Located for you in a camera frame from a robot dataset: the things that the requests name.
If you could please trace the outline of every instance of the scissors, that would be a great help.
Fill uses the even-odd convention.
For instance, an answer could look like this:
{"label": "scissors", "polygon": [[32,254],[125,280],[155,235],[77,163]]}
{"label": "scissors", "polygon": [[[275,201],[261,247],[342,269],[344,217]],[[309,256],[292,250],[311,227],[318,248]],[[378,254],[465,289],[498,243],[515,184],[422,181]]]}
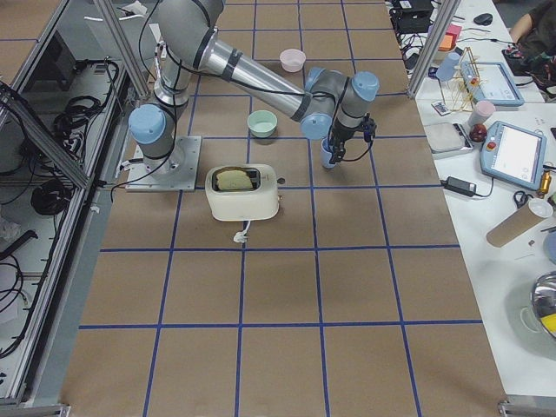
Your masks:
{"label": "scissors", "polygon": [[523,206],[527,204],[527,202],[532,199],[533,196],[526,193],[525,191],[516,191],[513,193],[513,202],[518,209],[521,209]]}

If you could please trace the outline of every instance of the metal bowl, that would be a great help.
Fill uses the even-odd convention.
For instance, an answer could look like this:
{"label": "metal bowl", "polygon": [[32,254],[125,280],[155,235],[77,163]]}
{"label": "metal bowl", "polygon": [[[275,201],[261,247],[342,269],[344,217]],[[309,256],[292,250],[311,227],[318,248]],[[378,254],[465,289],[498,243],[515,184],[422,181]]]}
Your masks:
{"label": "metal bowl", "polygon": [[556,271],[542,275],[534,283],[531,304],[542,328],[556,339]]}

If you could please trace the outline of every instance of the blue joint cap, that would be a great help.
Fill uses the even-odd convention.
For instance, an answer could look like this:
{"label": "blue joint cap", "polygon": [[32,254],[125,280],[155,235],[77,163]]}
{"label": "blue joint cap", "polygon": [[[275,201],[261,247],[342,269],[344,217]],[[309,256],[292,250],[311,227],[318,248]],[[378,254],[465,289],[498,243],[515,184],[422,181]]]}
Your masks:
{"label": "blue joint cap", "polygon": [[316,80],[319,78],[319,75],[324,71],[324,68],[321,67],[313,67],[309,73],[307,74],[307,80],[305,81],[305,91],[310,91]]}
{"label": "blue joint cap", "polygon": [[129,130],[141,145],[156,142],[166,129],[166,116],[154,104],[144,104],[129,115]]}
{"label": "blue joint cap", "polygon": [[362,71],[355,74],[351,80],[351,86],[359,97],[366,102],[372,102],[379,90],[379,79],[375,74],[368,71]]}
{"label": "blue joint cap", "polygon": [[328,135],[332,117],[326,113],[312,113],[301,120],[301,132],[307,139],[322,139]]}

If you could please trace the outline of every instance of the green bowl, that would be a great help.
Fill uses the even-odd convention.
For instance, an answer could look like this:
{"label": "green bowl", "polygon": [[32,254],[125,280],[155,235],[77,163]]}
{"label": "green bowl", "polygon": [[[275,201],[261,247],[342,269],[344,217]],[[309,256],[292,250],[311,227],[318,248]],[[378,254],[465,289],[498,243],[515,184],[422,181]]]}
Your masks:
{"label": "green bowl", "polygon": [[247,125],[251,135],[256,137],[269,137],[275,132],[278,118],[268,110],[257,110],[247,118]]}

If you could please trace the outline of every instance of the pink bowl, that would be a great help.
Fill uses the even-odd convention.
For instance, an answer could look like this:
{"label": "pink bowl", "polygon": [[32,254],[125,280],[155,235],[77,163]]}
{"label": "pink bowl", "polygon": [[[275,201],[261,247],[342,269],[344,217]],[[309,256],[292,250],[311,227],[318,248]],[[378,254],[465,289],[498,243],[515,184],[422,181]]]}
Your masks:
{"label": "pink bowl", "polygon": [[281,67],[287,72],[301,71],[306,59],[301,50],[283,50],[280,54]]}

